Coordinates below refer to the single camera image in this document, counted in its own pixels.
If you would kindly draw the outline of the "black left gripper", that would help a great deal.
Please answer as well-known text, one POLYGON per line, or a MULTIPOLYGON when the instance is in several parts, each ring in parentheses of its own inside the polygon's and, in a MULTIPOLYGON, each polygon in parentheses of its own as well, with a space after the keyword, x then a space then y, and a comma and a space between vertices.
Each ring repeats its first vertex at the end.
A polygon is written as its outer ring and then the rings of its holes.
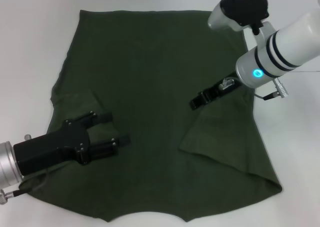
POLYGON ((90 111, 79 119, 68 119, 54 132, 13 146, 18 168, 27 176, 67 161, 80 164, 115 156, 131 143, 129 135, 92 143, 87 129, 113 121, 111 112, 90 111))

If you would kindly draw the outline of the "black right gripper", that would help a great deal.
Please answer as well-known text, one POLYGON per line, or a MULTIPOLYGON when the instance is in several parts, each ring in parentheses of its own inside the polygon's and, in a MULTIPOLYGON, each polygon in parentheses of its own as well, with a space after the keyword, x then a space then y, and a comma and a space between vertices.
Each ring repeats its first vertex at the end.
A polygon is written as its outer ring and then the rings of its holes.
POLYGON ((203 90, 189 102, 189 105, 194 111, 201 106, 205 106, 211 103, 217 97, 224 97, 225 95, 233 92, 239 87, 242 87, 242 82, 240 81, 236 73, 231 73, 216 83, 217 93, 215 91, 203 90))

